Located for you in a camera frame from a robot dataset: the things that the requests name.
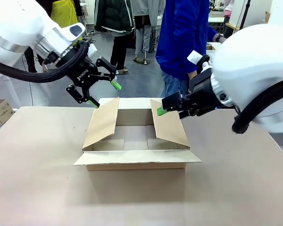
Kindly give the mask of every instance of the open cardboard box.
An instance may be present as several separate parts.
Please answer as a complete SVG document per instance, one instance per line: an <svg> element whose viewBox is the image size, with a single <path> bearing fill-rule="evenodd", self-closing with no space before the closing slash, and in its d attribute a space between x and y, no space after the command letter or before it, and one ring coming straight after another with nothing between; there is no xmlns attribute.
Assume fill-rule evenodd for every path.
<svg viewBox="0 0 283 226"><path fill-rule="evenodd" d="M150 98L115 98L101 105L93 112L83 154L74 165L128 170L185 168L187 162L201 162L190 151L178 112L157 116L160 106Z"/></svg>

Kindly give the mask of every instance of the black cable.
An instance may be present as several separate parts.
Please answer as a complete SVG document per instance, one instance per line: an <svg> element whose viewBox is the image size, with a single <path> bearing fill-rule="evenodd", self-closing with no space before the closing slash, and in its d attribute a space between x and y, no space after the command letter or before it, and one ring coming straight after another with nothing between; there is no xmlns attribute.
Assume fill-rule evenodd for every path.
<svg viewBox="0 0 283 226"><path fill-rule="evenodd" d="M22 55L22 63L23 63L24 70L27 72L27 70L26 70L26 68L25 68L24 60L23 60L23 55ZM28 82L28 84L29 84L29 89L30 89L30 96L32 97L32 106L33 106L32 86L31 86L30 82Z"/></svg>
<svg viewBox="0 0 283 226"><path fill-rule="evenodd" d="M245 19L246 19L246 15L247 15L247 12L249 10L249 7L250 7L250 0L247 1L246 3L246 6L245 6L245 10L244 10L244 14L243 14L243 18L241 20L241 24L240 24L240 30L242 30L243 26L244 26L244 22L245 22Z"/></svg>
<svg viewBox="0 0 283 226"><path fill-rule="evenodd" d="M283 81L267 88L254 98L236 117L232 126L235 133L245 132L248 124L253 121L263 110L274 102L283 98Z"/></svg>
<svg viewBox="0 0 283 226"><path fill-rule="evenodd" d="M46 83L59 80L65 77L69 71L73 70L75 66L81 63L87 56L89 44L80 41L78 42L78 46L78 52L74 57L54 71L47 73L30 73L0 63L0 74L4 74L14 79L35 83Z"/></svg>
<svg viewBox="0 0 283 226"><path fill-rule="evenodd" d="M234 33L235 33L235 31L237 30L237 26L238 26L238 23L239 23L239 20L240 20L240 17L241 17L242 11L243 11L244 3L245 3L245 0L243 1L242 9L241 9L241 12L240 12L240 15L239 15L239 18L238 18L237 24L236 24L236 26L235 26L235 29L234 29L234 31L233 31L233 34L234 34Z"/></svg>

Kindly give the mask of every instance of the green jacket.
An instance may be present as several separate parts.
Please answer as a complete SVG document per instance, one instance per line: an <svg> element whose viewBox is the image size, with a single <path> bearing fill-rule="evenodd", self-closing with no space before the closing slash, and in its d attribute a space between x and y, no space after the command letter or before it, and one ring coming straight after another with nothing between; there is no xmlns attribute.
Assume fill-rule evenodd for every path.
<svg viewBox="0 0 283 226"><path fill-rule="evenodd" d="M134 29L130 0L95 0L94 28L124 33Z"/></svg>

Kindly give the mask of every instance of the person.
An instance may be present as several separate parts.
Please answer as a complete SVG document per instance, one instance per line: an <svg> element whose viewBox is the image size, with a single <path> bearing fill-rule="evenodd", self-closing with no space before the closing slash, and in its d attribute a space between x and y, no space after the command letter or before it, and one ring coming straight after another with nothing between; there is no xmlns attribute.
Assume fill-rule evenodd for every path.
<svg viewBox="0 0 283 226"><path fill-rule="evenodd" d="M233 34L233 28L226 26L226 23L230 21L234 3L235 0L225 0L225 20L223 22L223 35L225 38L229 38Z"/></svg>
<svg viewBox="0 0 283 226"><path fill-rule="evenodd" d="M64 0L64 1L57 1L57 0L36 0L37 3L43 7L43 9L45 9L47 15L50 17L51 16L51 13L53 11L53 4L55 2L59 2L59 3L62 3L62 4L67 4L67 3L70 3L70 5L74 6L75 8L75 13L76 13L76 16L82 16L82 9L81 9L81 6L80 6L80 1L79 0ZM65 18L62 18L60 19L59 21L56 20L56 18L58 18L59 16L62 15L62 13L59 13L59 15L56 15L57 13L55 13L55 17L52 18L57 24L59 24L61 27L65 27L65 26L68 26L68 25L71 25L69 24L69 21L68 20L65 20ZM32 72L32 73L37 73L37 70L35 68L35 65L34 65L34 55L33 55L33 49L28 47L26 49L26 51L24 52L24 55L25 55L25 58L26 58L26 62L27 62L27 66L28 66L28 71L29 72ZM42 66L42 70L43 72L46 72L47 71L47 67L46 65L43 63L44 62L44 59L42 57L40 57L38 54L37 54L37 58L38 58L38 62L39 64Z"/></svg>
<svg viewBox="0 0 283 226"><path fill-rule="evenodd" d="M151 30L157 29L157 16L163 14L166 0L131 0L132 14L136 27L135 57L143 52L143 61L150 49Z"/></svg>
<svg viewBox="0 0 283 226"><path fill-rule="evenodd" d="M135 16L136 26L136 42L135 57L133 61L137 61L139 54L144 53L143 61L146 61L146 55L150 48L151 22L149 15Z"/></svg>
<svg viewBox="0 0 283 226"><path fill-rule="evenodd" d="M226 40L208 26L208 14L209 0L166 1L156 53L165 83L162 98L178 91L188 95L189 80L197 75L188 55L205 54L208 39Z"/></svg>
<svg viewBox="0 0 283 226"><path fill-rule="evenodd" d="M125 67L128 34L134 29L130 0L96 0L94 29L107 30L114 36L110 63L119 74L128 71Z"/></svg>

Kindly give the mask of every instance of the blue jeans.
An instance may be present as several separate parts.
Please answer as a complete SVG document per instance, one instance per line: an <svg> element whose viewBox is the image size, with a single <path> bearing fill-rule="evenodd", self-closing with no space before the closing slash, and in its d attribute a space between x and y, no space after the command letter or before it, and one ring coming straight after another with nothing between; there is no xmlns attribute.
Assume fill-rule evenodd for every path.
<svg viewBox="0 0 283 226"><path fill-rule="evenodd" d="M173 93L182 91L183 95L189 94L189 81L179 80L174 76L161 71L161 75L165 82L164 90L162 91L161 98L165 98Z"/></svg>

